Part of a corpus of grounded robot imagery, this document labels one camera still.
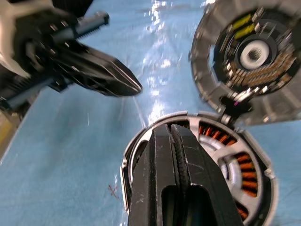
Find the blue mat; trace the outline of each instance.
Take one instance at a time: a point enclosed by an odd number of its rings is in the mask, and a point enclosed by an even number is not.
[[[199,98],[188,61],[205,4],[94,1],[88,14],[107,11],[111,25],[83,42],[126,64],[143,93],[118,99],[79,86],[62,94],[44,90],[1,162],[1,226],[127,225],[119,166],[128,142],[165,114],[212,111]],[[280,181],[273,226],[301,225],[301,122],[248,130]]]

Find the yellow component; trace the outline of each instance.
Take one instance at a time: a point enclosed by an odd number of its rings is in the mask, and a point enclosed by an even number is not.
[[[0,128],[0,145],[2,144],[4,139],[7,137],[7,135],[11,131],[12,127],[13,127],[12,124],[8,120],[5,120],[3,122],[3,124],[1,125],[1,128]]]
[[[233,25],[232,25],[232,30],[236,30],[237,28],[243,26],[244,24],[248,23],[251,20],[251,14],[241,18],[240,20],[236,21]]]
[[[254,28],[255,28],[255,25],[251,24],[251,25],[247,26],[246,28],[236,32],[236,34],[234,35],[234,38],[239,39],[241,37],[244,37],[245,35],[251,33],[252,31],[254,31]]]

